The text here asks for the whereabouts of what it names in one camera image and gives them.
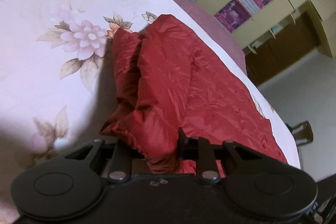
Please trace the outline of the red puffer jacket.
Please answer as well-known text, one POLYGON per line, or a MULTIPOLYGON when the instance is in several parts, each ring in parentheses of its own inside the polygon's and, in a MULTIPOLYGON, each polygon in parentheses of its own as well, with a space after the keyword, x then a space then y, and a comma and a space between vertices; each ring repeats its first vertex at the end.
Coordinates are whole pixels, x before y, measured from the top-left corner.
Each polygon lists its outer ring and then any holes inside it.
POLYGON ((180 133, 213 144, 231 139, 286 161, 247 87, 174 16, 140 33, 117 30, 112 59, 117 109, 101 134, 136 149, 153 173, 195 172, 194 162, 178 158, 180 133))

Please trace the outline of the brown wooden door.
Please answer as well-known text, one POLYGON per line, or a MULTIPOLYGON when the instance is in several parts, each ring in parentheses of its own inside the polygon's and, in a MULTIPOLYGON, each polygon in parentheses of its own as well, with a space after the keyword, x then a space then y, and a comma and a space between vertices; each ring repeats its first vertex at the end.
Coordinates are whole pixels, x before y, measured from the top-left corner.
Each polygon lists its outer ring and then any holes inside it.
POLYGON ((247 76, 259 86, 321 45, 307 12, 245 57, 247 76))

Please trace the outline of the lower right purple poster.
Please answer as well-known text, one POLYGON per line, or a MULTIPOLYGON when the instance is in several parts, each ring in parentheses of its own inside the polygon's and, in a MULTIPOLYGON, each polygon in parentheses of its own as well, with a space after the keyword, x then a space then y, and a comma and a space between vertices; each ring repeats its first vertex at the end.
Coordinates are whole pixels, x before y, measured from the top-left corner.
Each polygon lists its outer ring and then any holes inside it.
POLYGON ((221 23, 229 33, 234 32, 234 30, 245 23, 250 17, 251 14, 238 0, 230 1, 214 15, 214 18, 221 23))

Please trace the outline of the floral pink bedspread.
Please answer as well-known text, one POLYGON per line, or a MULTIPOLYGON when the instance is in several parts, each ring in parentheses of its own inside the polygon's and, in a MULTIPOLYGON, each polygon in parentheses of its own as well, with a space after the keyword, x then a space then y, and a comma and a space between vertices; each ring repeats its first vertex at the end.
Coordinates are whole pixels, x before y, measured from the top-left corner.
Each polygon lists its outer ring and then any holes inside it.
POLYGON ((1 223, 18 213, 15 177, 73 144, 97 138, 116 108, 108 46, 89 50, 69 26, 92 23, 89 37, 118 27, 140 31, 162 14, 188 25, 248 88, 287 162, 299 167, 294 139, 279 115, 226 51, 173 0, 1 0, 1 223))

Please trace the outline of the wooden chair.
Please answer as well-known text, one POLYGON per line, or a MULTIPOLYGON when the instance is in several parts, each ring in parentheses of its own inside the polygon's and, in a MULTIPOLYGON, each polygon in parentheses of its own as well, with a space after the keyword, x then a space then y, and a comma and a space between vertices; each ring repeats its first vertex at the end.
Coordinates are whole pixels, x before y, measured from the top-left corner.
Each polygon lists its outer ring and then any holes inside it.
POLYGON ((310 144, 314 141, 313 130, 308 121, 301 122, 295 126, 290 126, 286 123, 286 126, 294 137, 297 147, 310 144))

